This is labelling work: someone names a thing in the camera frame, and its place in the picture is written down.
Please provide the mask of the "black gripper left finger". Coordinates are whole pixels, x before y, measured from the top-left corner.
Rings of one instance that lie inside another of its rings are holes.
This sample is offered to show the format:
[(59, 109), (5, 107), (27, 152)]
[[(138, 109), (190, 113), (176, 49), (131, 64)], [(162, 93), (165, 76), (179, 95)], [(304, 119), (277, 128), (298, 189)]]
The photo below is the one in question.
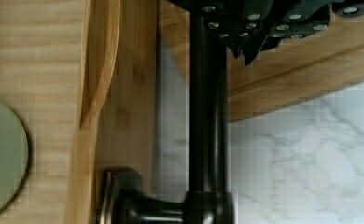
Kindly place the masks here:
[(254, 60), (266, 41), (266, 0), (168, 0), (190, 14), (190, 29), (199, 29)]

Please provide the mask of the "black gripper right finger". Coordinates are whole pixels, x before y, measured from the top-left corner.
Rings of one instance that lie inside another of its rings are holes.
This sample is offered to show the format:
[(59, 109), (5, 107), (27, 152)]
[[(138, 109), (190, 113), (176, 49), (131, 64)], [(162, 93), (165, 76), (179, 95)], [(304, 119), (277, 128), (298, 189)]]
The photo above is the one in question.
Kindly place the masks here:
[(364, 0), (246, 0), (240, 51), (245, 64), (284, 39), (300, 39), (326, 30), (330, 13), (342, 18), (364, 15)]

